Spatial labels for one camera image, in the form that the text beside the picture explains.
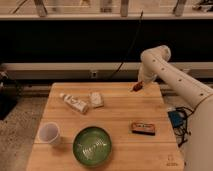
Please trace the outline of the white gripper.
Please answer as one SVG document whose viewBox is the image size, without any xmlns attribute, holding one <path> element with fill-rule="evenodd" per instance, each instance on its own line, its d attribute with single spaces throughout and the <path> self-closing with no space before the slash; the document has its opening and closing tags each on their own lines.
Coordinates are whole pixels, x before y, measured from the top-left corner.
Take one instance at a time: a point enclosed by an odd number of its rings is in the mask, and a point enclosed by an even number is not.
<svg viewBox="0 0 213 171">
<path fill-rule="evenodd" d="M 144 66 L 139 68 L 138 73 L 138 81 L 143 85 L 147 86 L 149 83 L 154 82 L 156 80 L 157 75 L 151 72 Z"/>
</svg>

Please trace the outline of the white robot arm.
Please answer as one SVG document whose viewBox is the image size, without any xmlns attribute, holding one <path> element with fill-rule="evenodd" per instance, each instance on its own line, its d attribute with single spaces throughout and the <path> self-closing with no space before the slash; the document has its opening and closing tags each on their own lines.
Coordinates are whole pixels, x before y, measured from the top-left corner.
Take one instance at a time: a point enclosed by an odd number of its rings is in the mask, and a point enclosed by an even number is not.
<svg viewBox="0 0 213 171">
<path fill-rule="evenodd" d="M 213 88 L 169 64 L 170 57 L 166 45 L 144 50 L 138 81 L 149 84 L 159 76 L 194 109 L 184 171 L 213 171 Z"/>
</svg>

